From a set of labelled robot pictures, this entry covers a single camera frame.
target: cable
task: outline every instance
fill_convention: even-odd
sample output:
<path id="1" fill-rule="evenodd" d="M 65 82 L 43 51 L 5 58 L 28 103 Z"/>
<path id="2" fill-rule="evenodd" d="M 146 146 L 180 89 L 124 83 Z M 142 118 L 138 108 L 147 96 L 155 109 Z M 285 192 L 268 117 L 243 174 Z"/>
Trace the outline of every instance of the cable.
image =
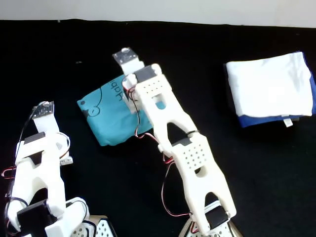
<path id="1" fill-rule="evenodd" d="M 16 166 L 10 166 L 8 167 L 7 169 L 4 169 L 1 173 L 1 176 L 4 178 L 4 179 L 14 179 L 14 176 L 9 176 L 9 177 L 6 177 L 5 176 L 5 173 L 9 170 L 15 170 L 16 169 Z"/>
<path id="2" fill-rule="evenodd" d="M 72 202 L 72 204 L 74 204 L 74 203 L 75 203 L 75 202 L 77 202 L 77 201 L 79 201 L 79 202 L 83 203 L 83 205 L 84 205 L 84 207 L 85 207 L 85 214 L 84 214 L 84 218 L 83 218 L 83 220 L 82 220 L 82 221 L 84 221 L 84 220 L 85 220 L 85 218 L 87 217 L 87 213 L 88 213 L 88 207 L 87 207 L 87 204 L 86 204 L 86 203 L 84 203 L 84 201 L 82 201 L 82 200 L 76 200 L 76 201 Z"/>
<path id="3" fill-rule="evenodd" d="M 83 222 L 82 223 L 87 223 L 87 224 L 90 224 L 90 225 L 92 225 L 93 226 L 93 229 L 94 229 L 94 231 L 93 231 L 93 236 L 96 236 L 96 232 L 97 232 L 97 226 L 92 222 L 92 221 L 86 221 L 86 220 L 83 220 Z"/>
<path id="4" fill-rule="evenodd" d="M 21 198 L 19 198 L 19 197 L 10 197 L 10 201 L 12 201 L 12 200 L 16 200 L 16 201 L 22 202 L 22 203 L 25 205 L 25 207 L 28 206 L 28 203 L 27 203 L 25 200 L 23 200 L 23 199 L 21 199 Z M 17 235 L 17 234 L 19 233 L 18 231 L 15 232 L 15 233 L 8 231 L 9 224 L 10 224 L 10 220 L 7 221 L 6 226 L 5 226 L 5 227 L 6 227 L 6 233 L 8 233 L 8 234 L 11 235 L 11 236 Z"/>
<path id="5" fill-rule="evenodd" d="M 195 222 L 192 222 L 191 228 L 190 228 L 190 231 L 191 231 L 192 234 L 196 234 L 196 233 L 198 232 L 198 229 L 196 229 L 195 231 L 193 231 L 194 223 L 195 223 Z"/>
<path id="6" fill-rule="evenodd" d="M 168 176 L 168 173 L 169 173 L 169 170 L 170 170 L 170 167 L 172 166 L 172 164 L 174 164 L 174 161 L 171 162 L 171 163 L 168 165 L 168 168 L 167 168 L 167 171 L 166 171 L 166 175 L 164 176 L 164 180 L 163 180 L 162 187 L 161 187 L 161 201 L 162 201 L 162 205 L 163 205 L 164 209 L 166 210 L 166 212 L 167 212 L 170 216 L 178 217 L 178 216 L 190 215 L 190 214 L 191 214 L 190 212 L 188 212 L 188 213 L 183 213 L 183 214 L 174 214 L 174 213 L 172 213 L 171 211 L 169 211 L 169 209 L 166 207 L 166 204 L 164 203 L 163 188 L 164 188 L 164 184 L 165 184 L 165 182 L 166 182 L 166 179 L 167 179 L 167 176 Z"/>
<path id="7" fill-rule="evenodd" d="M 22 140 L 22 136 L 23 136 L 23 133 L 24 133 L 24 130 L 25 128 L 27 127 L 27 125 L 29 124 L 30 120 L 32 119 L 34 113 L 36 112 L 36 110 L 38 109 L 38 107 L 42 104 L 44 104 L 46 101 L 42 101 L 40 102 L 37 106 L 34 106 L 32 108 L 32 111 L 28 117 L 28 119 L 25 121 L 23 127 L 22 127 L 22 130 L 21 130 L 21 133 L 20 133 L 20 137 L 19 137 L 19 140 L 18 140 L 18 147 L 16 149 L 16 152 L 15 152 L 15 156 L 14 156 L 14 160 L 13 160 L 13 164 L 15 163 L 16 161 L 16 158 L 18 156 L 18 153 L 19 153 L 19 150 L 20 150 L 20 145 L 21 145 L 21 140 Z M 11 236 L 14 236 L 16 235 L 17 233 L 11 233 L 8 231 L 8 209 L 9 209 L 9 206 L 10 206 L 10 202 L 11 202 L 11 193 L 12 193 L 12 189 L 13 189 L 13 184 L 14 184 L 14 176 L 12 176 L 12 178 L 10 179 L 10 183 L 9 183 L 9 187 L 8 187 L 8 192 L 6 194 L 6 197 L 8 198 L 8 201 L 6 202 L 5 204 L 5 208 L 4 208 L 4 232 L 5 232 L 5 236 L 8 237 L 8 234 L 11 235 Z"/>
<path id="8" fill-rule="evenodd" d="M 228 225 L 228 229 L 229 231 L 231 232 L 232 234 L 232 237 L 235 237 L 234 234 L 233 234 L 233 231 L 232 231 L 232 227 L 231 227 L 231 224 L 229 224 L 229 222 L 227 222 L 227 225 Z"/>
<path id="9" fill-rule="evenodd" d="M 148 132 L 145 132 L 143 133 L 142 135 L 138 135 L 138 128 L 139 128 L 139 125 L 140 125 L 140 114 L 139 114 L 139 110 L 136 106 L 136 103 L 135 103 L 135 99 L 133 97 L 133 92 L 135 91 L 135 87 L 131 87 L 130 89 L 126 90 L 126 93 L 128 95 L 128 97 L 132 100 L 134 106 L 135 106 L 135 109 L 136 109 L 136 113 L 137 113 L 137 126 L 136 126 L 136 129 L 135 129 L 135 132 L 134 132 L 134 135 L 135 137 L 137 137 L 138 139 L 142 139 L 143 137 L 145 137 L 146 135 L 151 137 L 154 141 L 156 141 L 158 144 L 159 144 L 159 141 L 157 140 L 156 137 L 154 137 L 152 134 L 148 133 Z M 164 184 L 165 184 L 165 181 L 166 181 L 166 178 L 167 178 L 167 175 L 169 173 L 169 170 L 170 170 L 170 167 L 172 164 L 174 164 L 174 160 L 173 160 L 173 157 L 171 157 L 169 160 L 165 160 L 165 155 L 164 153 L 162 153 L 162 160 L 165 164 L 168 164 L 168 168 L 167 168 L 167 172 L 166 172 L 166 175 L 164 177 L 164 181 L 162 183 L 162 188 L 161 188 L 161 201 L 162 201 L 162 205 L 164 207 L 164 209 L 166 210 L 166 212 L 171 215 L 171 216 L 174 216 L 174 217 L 179 217 L 179 216 L 186 216 L 186 215 L 189 215 L 189 213 L 183 213 L 183 214 L 174 214 L 172 213 L 171 211 L 169 211 L 169 209 L 166 207 L 166 204 L 164 203 L 164 198 L 163 198 L 163 188 L 164 188 Z"/>
<path id="10" fill-rule="evenodd" d="M 66 139 L 67 139 L 67 143 L 68 143 L 68 146 L 67 146 L 67 149 L 66 151 L 59 157 L 59 158 L 62 158 L 65 154 L 67 154 L 67 152 L 69 151 L 69 148 L 70 148 L 70 138 L 69 136 L 67 136 L 65 133 L 63 132 L 57 132 L 57 134 L 60 134 L 62 136 L 64 136 Z"/>

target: perforated plate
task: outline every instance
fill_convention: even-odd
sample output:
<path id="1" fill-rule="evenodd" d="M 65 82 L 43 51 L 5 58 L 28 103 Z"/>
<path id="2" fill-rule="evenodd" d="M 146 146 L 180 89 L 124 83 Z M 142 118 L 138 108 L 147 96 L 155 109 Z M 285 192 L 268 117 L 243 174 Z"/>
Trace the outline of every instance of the perforated plate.
<path id="1" fill-rule="evenodd" d="M 197 230 L 197 226 L 194 225 L 193 227 L 193 232 L 195 232 Z M 209 237 L 232 237 L 232 234 L 228 228 L 228 224 L 224 223 L 222 225 L 220 225 L 219 227 L 215 228 L 212 230 L 212 234 L 209 235 Z M 189 229 L 186 237 L 203 237 L 203 235 L 201 235 L 200 232 L 197 232 L 195 234 L 191 233 L 191 230 Z"/>
<path id="2" fill-rule="evenodd" d="M 96 237 L 114 237 L 107 220 L 100 220 L 97 225 Z"/>
<path id="3" fill-rule="evenodd" d="M 206 162 L 205 151 L 201 144 L 191 143 L 183 148 L 183 155 L 189 169 L 201 168 Z"/>
<path id="4" fill-rule="evenodd" d="M 148 94 L 150 97 L 154 97 L 156 95 L 161 94 L 163 83 L 165 83 L 166 79 L 163 75 L 159 75 L 150 80 L 143 81 L 139 84 L 141 89 Z"/>
<path id="5" fill-rule="evenodd" d="M 80 224 L 80 226 L 74 230 L 74 232 L 71 234 L 71 237 L 87 237 L 88 231 L 86 230 L 84 224 Z"/>

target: blue fabric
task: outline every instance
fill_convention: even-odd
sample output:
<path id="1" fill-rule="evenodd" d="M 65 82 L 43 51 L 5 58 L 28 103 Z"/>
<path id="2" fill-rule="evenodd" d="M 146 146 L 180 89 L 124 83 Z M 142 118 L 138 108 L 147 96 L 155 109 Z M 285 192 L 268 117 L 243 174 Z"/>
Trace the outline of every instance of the blue fabric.
<path id="1" fill-rule="evenodd" d="M 137 114 L 131 114 L 122 99 L 124 76 L 101 86 L 101 88 L 77 101 L 81 111 L 101 146 L 115 146 L 134 135 Z M 152 128 L 144 111 L 140 111 L 141 123 L 138 133 Z"/>
<path id="2" fill-rule="evenodd" d="M 310 83 L 311 83 L 311 89 L 312 89 L 312 95 L 313 95 L 312 114 L 316 114 L 316 85 L 315 85 L 313 75 L 310 78 Z M 255 118 L 255 117 L 243 115 L 243 116 L 238 117 L 238 119 L 242 127 L 248 127 L 248 126 L 265 123 L 265 122 L 272 122 L 272 121 L 278 121 L 278 120 L 283 120 L 283 119 L 296 119 L 299 117 L 301 116 L 300 115 L 287 116 L 287 117 L 271 116 L 271 117 L 264 117 L 264 118 Z"/>

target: folded clothing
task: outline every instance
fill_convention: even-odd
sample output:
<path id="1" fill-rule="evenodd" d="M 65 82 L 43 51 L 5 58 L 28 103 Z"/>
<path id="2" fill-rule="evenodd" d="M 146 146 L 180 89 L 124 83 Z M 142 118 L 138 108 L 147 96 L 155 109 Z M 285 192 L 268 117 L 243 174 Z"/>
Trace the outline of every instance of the folded clothing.
<path id="1" fill-rule="evenodd" d="M 242 127 L 316 112 L 316 86 L 302 52 L 229 62 L 226 69 Z"/>
<path id="2" fill-rule="evenodd" d="M 101 86 L 77 101 L 81 111 L 101 146 L 115 146 L 134 135 L 137 114 L 131 113 L 122 99 L 124 76 Z M 144 111 L 139 111 L 139 133 L 152 128 Z"/>

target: white wall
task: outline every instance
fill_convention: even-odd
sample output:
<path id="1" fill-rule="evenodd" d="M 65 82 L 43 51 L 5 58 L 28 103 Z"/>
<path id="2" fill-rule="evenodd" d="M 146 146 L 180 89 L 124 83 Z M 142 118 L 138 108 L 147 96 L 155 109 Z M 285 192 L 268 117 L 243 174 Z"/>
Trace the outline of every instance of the white wall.
<path id="1" fill-rule="evenodd" d="M 0 19 L 316 27 L 316 0 L 0 0 Z"/>

